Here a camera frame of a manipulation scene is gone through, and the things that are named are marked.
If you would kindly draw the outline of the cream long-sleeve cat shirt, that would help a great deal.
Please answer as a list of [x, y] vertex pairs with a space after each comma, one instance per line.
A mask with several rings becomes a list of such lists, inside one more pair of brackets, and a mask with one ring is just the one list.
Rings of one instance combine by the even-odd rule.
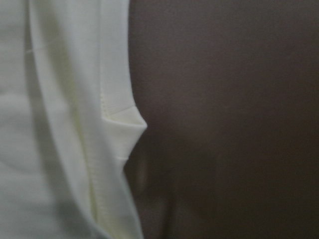
[[0, 236], [141, 239], [127, 0], [0, 3]]

